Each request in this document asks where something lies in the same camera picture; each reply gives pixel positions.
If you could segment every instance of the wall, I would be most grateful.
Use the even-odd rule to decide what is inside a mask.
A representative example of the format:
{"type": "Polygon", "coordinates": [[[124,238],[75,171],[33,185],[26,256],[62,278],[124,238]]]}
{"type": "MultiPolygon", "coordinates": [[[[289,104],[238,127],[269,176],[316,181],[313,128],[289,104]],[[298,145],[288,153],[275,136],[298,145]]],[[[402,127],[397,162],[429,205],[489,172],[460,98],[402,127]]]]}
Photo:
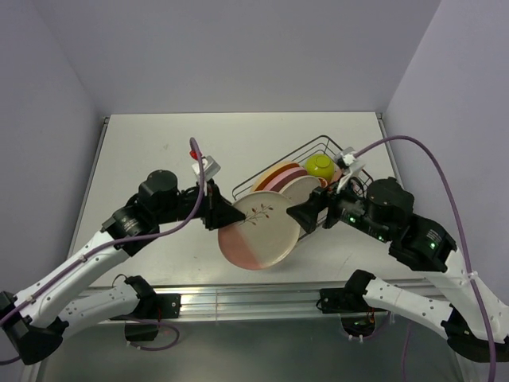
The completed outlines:
{"type": "MultiPolygon", "coordinates": [[[[474,269],[505,303],[508,18],[509,2],[504,0],[444,1],[385,117],[389,134],[412,135],[436,153],[457,197],[474,269]]],[[[429,161],[410,143],[393,147],[405,184],[418,197],[418,211],[455,232],[445,192],[429,161]]],[[[506,366],[499,379],[507,376],[506,366]]]]}
{"type": "Polygon", "coordinates": [[[439,0],[34,0],[106,113],[385,110],[439,0]]]}
{"type": "MultiPolygon", "coordinates": [[[[64,259],[100,123],[31,2],[0,2],[0,52],[0,290],[16,291],[64,259]]],[[[0,359],[13,356],[1,335],[0,359]]]]}

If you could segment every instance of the black wire dish rack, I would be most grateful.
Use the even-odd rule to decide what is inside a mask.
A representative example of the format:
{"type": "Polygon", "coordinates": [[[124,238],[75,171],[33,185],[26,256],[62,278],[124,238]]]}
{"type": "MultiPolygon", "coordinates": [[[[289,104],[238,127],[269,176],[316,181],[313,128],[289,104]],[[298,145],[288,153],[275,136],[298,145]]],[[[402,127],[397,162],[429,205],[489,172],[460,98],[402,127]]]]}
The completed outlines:
{"type": "MultiPolygon", "coordinates": [[[[278,164],[283,161],[291,161],[296,162],[301,166],[304,166],[305,162],[311,155],[314,154],[325,154],[329,156],[331,159],[339,153],[343,151],[340,145],[338,145],[332,138],[327,135],[319,135],[315,139],[310,140],[304,145],[298,147],[294,151],[288,153],[282,158],[279,158],[276,162],[269,164],[264,169],[261,169],[253,176],[249,177],[231,191],[231,195],[233,196],[233,200],[237,201],[239,198],[246,196],[251,191],[251,186],[255,183],[256,179],[267,171],[270,167],[278,164]]],[[[367,186],[373,181],[373,177],[365,170],[362,170],[359,177],[353,178],[351,180],[352,187],[356,191],[356,193],[364,197],[366,193],[367,186]]],[[[327,212],[323,211],[322,214],[319,215],[317,227],[320,227],[327,216],[327,212]]],[[[306,237],[308,234],[302,234],[299,237],[299,240],[306,237]]]]}

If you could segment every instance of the white table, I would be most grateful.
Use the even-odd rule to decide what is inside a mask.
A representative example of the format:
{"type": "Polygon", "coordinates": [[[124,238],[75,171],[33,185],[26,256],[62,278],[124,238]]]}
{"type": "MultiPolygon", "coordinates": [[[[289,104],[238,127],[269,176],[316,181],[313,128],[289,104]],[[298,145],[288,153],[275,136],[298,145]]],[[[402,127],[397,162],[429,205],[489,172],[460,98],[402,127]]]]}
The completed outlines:
{"type": "MultiPolygon", "coordinates": [[[[372,112],[112,115],[99,148],[73,251],[137,192],[153,170],[173,171],[179,189],[193,185],[189,137],[195,137],[203,153],[212,155],[222,166],[215,180],[221,193],[231,199],[232,189],[241,181],[320,134],[356,149],[383,137],[372,112]]],[[[386,147],[373,149],[363,159],[375,179],[394,176],[386,147]]],[[[331,230],[318,229],[278,265],[264,271],[245,271],[222,256],[217,233],[194,220],[175,235],[156,240],[92,286],[110,286],[119,273],[142,275],[155,286],[345,281],[355,269],[387,280],[421,279],[390,257],[387,249],[387,244],[337,224],[331,230]]]]}

